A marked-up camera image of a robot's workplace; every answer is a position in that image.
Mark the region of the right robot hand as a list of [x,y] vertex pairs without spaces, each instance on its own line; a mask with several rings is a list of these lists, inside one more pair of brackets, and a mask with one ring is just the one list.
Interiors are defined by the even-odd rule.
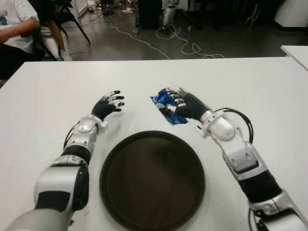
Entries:
[[176,103],[176,105],[167,104],[166,108],[168,111],[175,113],[176,115],[201,122],[202,116],[206,112],[212,110],[185,88],[167,87],[165,90]]

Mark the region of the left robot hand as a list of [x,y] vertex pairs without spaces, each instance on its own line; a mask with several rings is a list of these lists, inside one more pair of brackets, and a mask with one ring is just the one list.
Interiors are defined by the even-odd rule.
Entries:
[[119,95],[120,93],[121,91],[114,90],[102,96],[93,107],[91,114],[103,121],[111,113],[121,112],[121,107],[125,105],[122,100],[125,97]]

